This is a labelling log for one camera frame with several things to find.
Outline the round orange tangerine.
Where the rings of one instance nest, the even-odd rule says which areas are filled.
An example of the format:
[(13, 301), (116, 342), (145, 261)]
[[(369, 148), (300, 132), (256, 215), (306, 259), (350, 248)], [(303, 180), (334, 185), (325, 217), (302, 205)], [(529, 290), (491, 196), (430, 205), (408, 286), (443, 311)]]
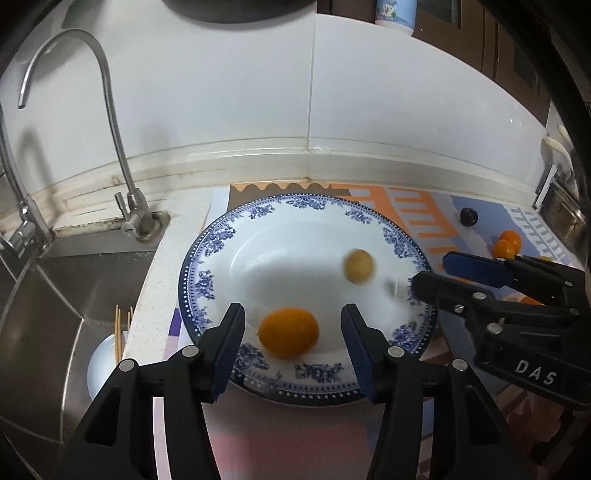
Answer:
[(541, 302), (539, 302), (529, 296), (522, 297), (520, 299), (520, 303), (525, 304), (525, 305), (534, 305), (534, 306), (541, 306), (542, 305)]

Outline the small yellow-brown fruit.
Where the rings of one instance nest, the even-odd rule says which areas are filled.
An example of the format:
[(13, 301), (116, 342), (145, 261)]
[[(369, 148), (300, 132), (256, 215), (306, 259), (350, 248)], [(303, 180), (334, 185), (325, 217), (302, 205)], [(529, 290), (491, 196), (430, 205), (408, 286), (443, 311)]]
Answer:
[(344, 275), (349, 282), (362, 285), (373, 278), (375, 260), (369, 252), (362, 249), (352, 250), (344, 260)]

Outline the oval orange kumquat fruit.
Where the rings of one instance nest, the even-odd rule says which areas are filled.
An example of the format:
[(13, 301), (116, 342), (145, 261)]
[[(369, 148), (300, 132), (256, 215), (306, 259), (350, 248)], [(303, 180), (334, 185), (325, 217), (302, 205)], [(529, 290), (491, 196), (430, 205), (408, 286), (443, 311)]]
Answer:
[(315, 348), (320, 337), (320, 325), (308, 310), (280, 308), (263, 318), (257, 337), (274, 357), (291, 359)]

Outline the large chrome kitchen faucet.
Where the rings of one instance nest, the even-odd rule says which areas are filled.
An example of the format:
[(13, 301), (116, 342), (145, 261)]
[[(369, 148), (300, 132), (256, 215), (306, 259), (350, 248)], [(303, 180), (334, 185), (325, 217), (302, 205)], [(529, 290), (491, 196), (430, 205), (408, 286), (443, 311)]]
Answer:
[(1, 163), (16, 197), (17, 211), (21, 220), (20, 226), (9, 239), (1, 236), (1, 244), (10, 254), (20, 258), (31, 242), (40, 250), (47, 248), (54, 240), (54, 232), (45, 221), (37, 203), (25, 188), (10, 146), (4, 112), (1, 112), (0, 145)]

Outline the small orange front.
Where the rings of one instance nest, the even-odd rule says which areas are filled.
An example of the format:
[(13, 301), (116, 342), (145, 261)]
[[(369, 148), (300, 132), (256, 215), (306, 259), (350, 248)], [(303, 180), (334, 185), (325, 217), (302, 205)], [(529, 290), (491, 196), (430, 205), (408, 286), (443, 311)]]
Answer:
[(499, 239), (493, 246), (492, 255), (495, 259), (514, 259), (515, 258), (514, 244), (506, 239)]

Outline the small orange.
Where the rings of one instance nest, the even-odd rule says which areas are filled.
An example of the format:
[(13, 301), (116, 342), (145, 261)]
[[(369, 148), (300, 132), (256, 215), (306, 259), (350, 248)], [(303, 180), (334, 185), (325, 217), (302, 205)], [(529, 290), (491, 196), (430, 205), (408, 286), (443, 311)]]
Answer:
[(515, 258), (514, 244), (506, 239), (499, 239), (493, 246), (492, 255), (495, 259), (514, 259)]
[(522, 248), (522, 239), (521, 236), (514, 230), (505, 230), (503, 231), (500, 236), (500, 240), (506, 240), (513, 245), (514, 251), (518, 254)]

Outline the small orange back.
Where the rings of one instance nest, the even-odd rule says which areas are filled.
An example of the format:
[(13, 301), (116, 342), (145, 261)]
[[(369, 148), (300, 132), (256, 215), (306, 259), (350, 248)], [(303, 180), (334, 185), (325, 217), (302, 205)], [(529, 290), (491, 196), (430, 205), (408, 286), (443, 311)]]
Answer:
[(500, 236), (500, 240), (506, 240), (513, 245), (514, 251), (518, 254), (522, 248), (522, 239), (521, 236), (514, 230), (505, 230), (503, 231)]

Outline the dark plum far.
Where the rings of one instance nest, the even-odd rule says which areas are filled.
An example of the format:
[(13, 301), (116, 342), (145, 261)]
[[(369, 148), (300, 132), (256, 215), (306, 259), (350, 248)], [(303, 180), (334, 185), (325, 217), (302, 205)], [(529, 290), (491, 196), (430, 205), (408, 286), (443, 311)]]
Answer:
[(460, 211), (460, 223), (465, 227), (473, 227), (479, 221), (478, 212), (470, 207), (465, 207)]

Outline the white bowl in sink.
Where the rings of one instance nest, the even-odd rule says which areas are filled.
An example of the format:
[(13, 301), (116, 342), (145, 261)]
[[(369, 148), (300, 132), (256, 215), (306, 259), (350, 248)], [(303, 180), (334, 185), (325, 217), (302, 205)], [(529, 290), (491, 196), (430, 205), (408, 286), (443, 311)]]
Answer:
[(116, 366), (115, 339), (106, 337), (91, 355), (86, 375), (87, 390), (93, 400)]

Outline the metal dish rack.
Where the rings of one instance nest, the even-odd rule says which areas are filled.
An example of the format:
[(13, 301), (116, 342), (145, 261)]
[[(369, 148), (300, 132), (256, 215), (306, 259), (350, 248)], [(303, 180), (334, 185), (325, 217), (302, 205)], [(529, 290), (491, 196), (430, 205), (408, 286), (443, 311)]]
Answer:
[(547, 208), (551, 199), (558, 196), (575, 210), (581, 210), (582, 201), (579, 194), (576, 175), (572, 168), (563, 168), (560, 164), (552, 164), (547, 168), (545, 176), (536, 190), (533, 208), (538, 214)]

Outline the wooden chopsticks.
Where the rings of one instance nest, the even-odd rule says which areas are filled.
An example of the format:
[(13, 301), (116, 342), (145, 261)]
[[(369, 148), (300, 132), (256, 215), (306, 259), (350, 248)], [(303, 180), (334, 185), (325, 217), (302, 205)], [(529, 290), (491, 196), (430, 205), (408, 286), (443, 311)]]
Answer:
[(129, 331), (133, 319), (133, 307), (130, 306), (126, 312), (116, 305), (114, 309), (114, 356), (118, 364), (123, 358), (125, 348), (124, 333)]

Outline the stainless steel sink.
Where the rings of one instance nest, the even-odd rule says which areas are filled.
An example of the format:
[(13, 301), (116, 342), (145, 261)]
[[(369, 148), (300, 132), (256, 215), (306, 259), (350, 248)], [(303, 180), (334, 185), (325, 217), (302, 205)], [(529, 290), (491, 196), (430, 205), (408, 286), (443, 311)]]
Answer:
[(135, 306), (160, 240), (118, 230), (56, 239), (33, 256), (1, 315), (1, 428), (32, 470), (50, 477), (91, 399), (87, 367)]

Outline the black frying pan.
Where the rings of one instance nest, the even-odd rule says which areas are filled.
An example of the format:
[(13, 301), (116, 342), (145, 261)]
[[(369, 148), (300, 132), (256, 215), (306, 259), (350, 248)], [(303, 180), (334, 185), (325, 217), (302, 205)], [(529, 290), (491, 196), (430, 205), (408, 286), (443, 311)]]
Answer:
[(213, 24), (270, 20), (307, 8), (312, 0), (164, 0), (175, 13)]

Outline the cream handled pan lower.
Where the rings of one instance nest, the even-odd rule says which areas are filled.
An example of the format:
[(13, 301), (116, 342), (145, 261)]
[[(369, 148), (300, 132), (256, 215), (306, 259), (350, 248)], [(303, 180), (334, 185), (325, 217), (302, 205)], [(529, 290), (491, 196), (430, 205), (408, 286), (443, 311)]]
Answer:
[(562, 157), (560, 164), (562, 165), (564, 170), (566, 170), (566, 169), (572, 170), (573, 169), (571, 156), (570, 156), (569, 152), (567, 151), (566, 147), (562, 143), (560, 143), (558, 140), (552, 138), (549, 135), (546, 135), (544, 137), (543, 141), (545, 142), (545, 144), (549, 148), (554, 150), (558, 155), (560, 155)]

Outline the cream handled pan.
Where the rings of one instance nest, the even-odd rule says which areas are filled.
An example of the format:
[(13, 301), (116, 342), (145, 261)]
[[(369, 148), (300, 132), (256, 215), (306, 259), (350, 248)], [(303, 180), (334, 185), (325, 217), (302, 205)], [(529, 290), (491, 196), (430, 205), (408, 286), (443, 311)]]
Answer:
[(558, 140), (552, 138), (549, 135), (546, 135), (544, 137), (543, 141), (545, 142), (545, 144), (549, 148), (554, 150), (558, 155), (560, 155), (562, 157), (560, 164), (562, 165), (564, 170), (566, 170), (566, 169), (572, 170), (573, 169), (571, 156), (570, 156), (569, 152), (567, 151), (566, 147), (562, 143), (560, 143)]
[(574, 150), (574, 144), (570, 138), (570, 135), (569, 135), (567, 129), (565, 128), (564, 125), (558, 124), (557, 131), (558, 131), (559, 136), (561, 138), (561, 140), (560, 140), (561, 144), (563, 145), (563, 147), (565, 148), (565, 150), (568, 153), (571, 153)]

